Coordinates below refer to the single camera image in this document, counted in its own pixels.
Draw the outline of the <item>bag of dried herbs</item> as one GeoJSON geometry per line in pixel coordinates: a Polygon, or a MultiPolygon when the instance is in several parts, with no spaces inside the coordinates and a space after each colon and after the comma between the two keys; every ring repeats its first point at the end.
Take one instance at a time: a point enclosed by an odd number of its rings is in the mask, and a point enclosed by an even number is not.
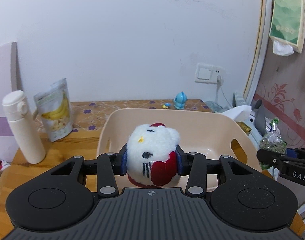
{"type": "Polygon", "coordinates": [[[281,138],[278,124],[278,118],[272,119],[270,129],[259,142],[257,158],[263,170],[269,169],[276,163],[278,157],[286,154],[287,143],[281,138]]]}

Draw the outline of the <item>beige plastic storage bin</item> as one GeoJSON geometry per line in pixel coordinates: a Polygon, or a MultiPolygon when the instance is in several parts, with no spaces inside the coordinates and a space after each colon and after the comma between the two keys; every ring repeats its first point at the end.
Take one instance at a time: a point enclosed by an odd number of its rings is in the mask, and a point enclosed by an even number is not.
{"type": "Polygon", "coordinates": [[[208,159],[230,155],[260,171],[257,149],[246,133],[227,116],[209,112],[119,109],[105,123],[97,155],[119,152],[133,137],[133,148],[143,153],[167,154],[175,146],[184,152],[204,154],[208,159]]]}

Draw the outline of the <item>white red kitty plush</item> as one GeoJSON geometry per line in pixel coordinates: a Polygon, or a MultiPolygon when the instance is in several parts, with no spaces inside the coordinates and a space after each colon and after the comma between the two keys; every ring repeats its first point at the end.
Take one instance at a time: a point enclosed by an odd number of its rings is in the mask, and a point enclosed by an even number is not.
{"type": "Polygon", "coordinates": [[[176,187],[179,142],[178,131],[162,123],[137,126],[127,142],[129,181],[144,188],[176,187]]]}

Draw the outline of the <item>banana chips pouch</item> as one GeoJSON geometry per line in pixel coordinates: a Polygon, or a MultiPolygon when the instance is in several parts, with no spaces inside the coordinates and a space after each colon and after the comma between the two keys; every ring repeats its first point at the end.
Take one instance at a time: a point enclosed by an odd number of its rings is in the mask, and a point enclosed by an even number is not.
{"type": "Polygon", "coordinates": [[[65,78],[53,83],[47,91],[36,94],[34,102],[51,142],[72,132],[73,114],[65,78]]]}

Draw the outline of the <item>blue toy figurine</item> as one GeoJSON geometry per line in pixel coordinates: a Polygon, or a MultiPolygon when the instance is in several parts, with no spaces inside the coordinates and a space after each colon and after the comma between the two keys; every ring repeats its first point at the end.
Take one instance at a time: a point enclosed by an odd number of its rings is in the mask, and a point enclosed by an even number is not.
{"type": "Polygon", "coordinates": [[[187,102],[187,96],[184,92],[180,92],[176,95],[173,100],[174,108],[183,110],[185,108],[185,103],[187,102]]]}

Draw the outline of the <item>white thermos bottle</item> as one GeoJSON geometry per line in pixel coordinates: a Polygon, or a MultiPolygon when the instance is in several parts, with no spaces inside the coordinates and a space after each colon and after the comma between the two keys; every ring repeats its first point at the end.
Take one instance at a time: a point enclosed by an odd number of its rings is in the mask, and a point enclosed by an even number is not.
{"type": "Polygon", "coordinates": [[[2,106],[14,138],[27,162],[40,163],[46,152],[29,110],[26,94],[21,90],[11,92],[3,98],[2,106]]]}

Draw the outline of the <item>hanging green tissue pack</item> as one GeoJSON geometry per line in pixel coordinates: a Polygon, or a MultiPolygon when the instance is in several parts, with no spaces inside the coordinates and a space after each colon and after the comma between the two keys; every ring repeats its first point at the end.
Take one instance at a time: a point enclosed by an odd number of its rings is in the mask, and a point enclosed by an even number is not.
{"type": "Polygon", "coordinates": [[[269,37],[273,41],[273,53],[278,56],[302,52],[305,0],[274,0],[269,37]]]}

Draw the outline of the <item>white wall switch socket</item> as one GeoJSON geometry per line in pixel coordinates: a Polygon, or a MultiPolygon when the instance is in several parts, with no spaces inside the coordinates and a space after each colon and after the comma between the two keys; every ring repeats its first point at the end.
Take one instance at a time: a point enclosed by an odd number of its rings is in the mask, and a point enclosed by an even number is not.
{"type": "Polygon", "coordinates": [[[225,74],[226,70],[223,67],[212,64],[198,63],[196,65],[195,82],[220,84],[219,77],[221,77],[221,81],[223,81],[225,74]]]}

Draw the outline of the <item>light blue bedding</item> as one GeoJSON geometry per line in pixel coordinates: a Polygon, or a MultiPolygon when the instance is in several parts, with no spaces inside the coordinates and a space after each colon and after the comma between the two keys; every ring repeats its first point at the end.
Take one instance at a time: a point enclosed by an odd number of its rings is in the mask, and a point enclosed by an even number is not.
{"type": "Polygon", "coordinates": [[[215,101],[206,101],[205,102],[206,106],[214,113],[223,113],[234,107],[247,105],[246,100],[244,99],[242,94],[239,92],[234,92],[232,101],[231,102],[228,101],[227,103],[228,103],[227,106],[222,106],[215,101]]]}

